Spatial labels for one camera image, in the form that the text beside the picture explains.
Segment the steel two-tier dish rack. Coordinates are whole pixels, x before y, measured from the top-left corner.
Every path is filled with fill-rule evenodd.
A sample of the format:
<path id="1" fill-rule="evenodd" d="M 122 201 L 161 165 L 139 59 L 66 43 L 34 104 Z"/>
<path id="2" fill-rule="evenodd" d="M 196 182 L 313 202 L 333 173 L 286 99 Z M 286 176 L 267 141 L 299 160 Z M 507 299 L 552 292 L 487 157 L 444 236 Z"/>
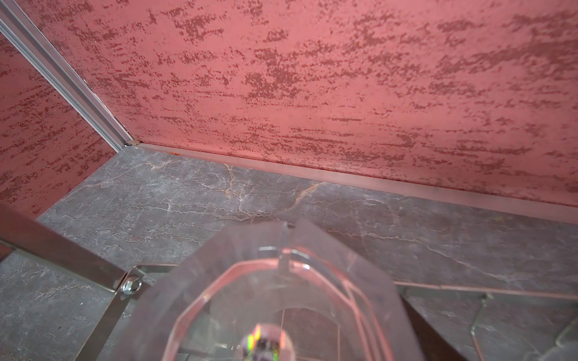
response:
<path id="1" fill-rule="evenodd" d="M 1 242 L 24 257 L 46 263 L 53 269 L 112 293 L 111 302 L 78 353 L 79 360 L 95 360 L 126 307 L 130 303 L 134 303 L 136 307 L 145 291 L 180 264 L 140 264 L 130 270 L 123 270 L 8 207 L 1 209 Z M 403 281 L 394 281 L 394 285 L 400 298 L 403 296 L 408 302 L 412 297 L 475 300 L 479 303 L 478 315 L 482 315 L 492 301 L 563 308 L 577 306 L 575 295 L 415 284 Z M 344 338 L 337 342 L 336 350 L 315 350 L 313 338 L 307 335 L 297 341 L 295 358 L 290 357 L 285 346 L 271 338 L 250 339 L 248 345 L 249 355 L 245 359 L 236 359 L 232 347 L 220 344 L 209 353 L 181 350 L 174 360 L 356 360 L 352 356 L 349 343 Z"/>

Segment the clear glass cup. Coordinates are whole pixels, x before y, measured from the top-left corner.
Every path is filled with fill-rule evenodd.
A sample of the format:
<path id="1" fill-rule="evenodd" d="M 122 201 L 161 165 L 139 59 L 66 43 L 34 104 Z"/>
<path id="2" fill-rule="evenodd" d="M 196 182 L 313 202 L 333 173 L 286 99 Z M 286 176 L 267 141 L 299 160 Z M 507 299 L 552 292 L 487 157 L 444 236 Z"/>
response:
<path id="1" fill-rule="evenodd" d="M 297 341 L 356 360 L 422 360 L 394 281 L 309 221 L 229 227 L 145 291 L 114 360 L 174 360 L 271 338 L 297 357 Z"/>

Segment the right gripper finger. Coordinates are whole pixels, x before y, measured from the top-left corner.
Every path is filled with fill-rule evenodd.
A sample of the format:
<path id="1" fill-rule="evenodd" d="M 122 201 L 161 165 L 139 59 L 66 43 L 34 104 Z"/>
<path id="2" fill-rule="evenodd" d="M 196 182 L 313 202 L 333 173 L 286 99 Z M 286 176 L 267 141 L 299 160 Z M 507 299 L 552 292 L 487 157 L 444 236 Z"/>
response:
<path id="1" fill-rule="evenodd" d="M 427 361 L 466 361 L 402 296 L 401 300 Z"/>

